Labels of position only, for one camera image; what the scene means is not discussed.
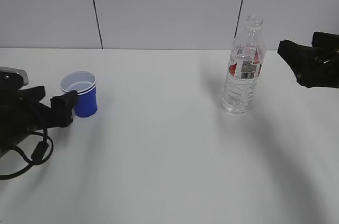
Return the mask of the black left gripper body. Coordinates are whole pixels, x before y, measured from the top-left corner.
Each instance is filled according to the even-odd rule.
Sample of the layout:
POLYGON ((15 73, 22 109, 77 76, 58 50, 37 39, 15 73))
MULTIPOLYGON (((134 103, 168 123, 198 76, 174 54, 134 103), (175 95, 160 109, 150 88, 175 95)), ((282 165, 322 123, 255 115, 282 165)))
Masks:
POLYGON ((50 139, 41 122, 44 105, 19 97, 17 91, 1 91, 1 156, 8 153, 9 146, 17 146, 37 130, 42 130, 44 141, 50 139))

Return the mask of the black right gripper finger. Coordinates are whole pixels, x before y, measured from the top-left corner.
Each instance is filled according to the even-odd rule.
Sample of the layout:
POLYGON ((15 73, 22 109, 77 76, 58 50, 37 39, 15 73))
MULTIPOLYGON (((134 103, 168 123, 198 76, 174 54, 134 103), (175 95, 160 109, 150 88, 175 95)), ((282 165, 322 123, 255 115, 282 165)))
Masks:
POLYGON ((338 48, 307 47, 282 40, 277 53, 291 68, 299 85, 338 88, 338 48))
POLYGON ((314 32, 311 46, 313 48, 337 49, 339 47, 339 35, 325 32, 314 32))

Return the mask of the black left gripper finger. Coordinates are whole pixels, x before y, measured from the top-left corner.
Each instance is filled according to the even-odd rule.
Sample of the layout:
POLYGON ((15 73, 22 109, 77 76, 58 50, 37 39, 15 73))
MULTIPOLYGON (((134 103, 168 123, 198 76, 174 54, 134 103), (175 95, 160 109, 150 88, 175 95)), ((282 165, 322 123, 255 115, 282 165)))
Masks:
POLYGON ((52 127, 68 127, 73 122, 73 109, 78 102, 77 91, 54 96, 50 101, 53 112, 52 127))
POLYGON ((17 95, 19 97, 40 102, 46 96, 46 91, 44 86, 36 86, 32 88, 18 90, 17 95))

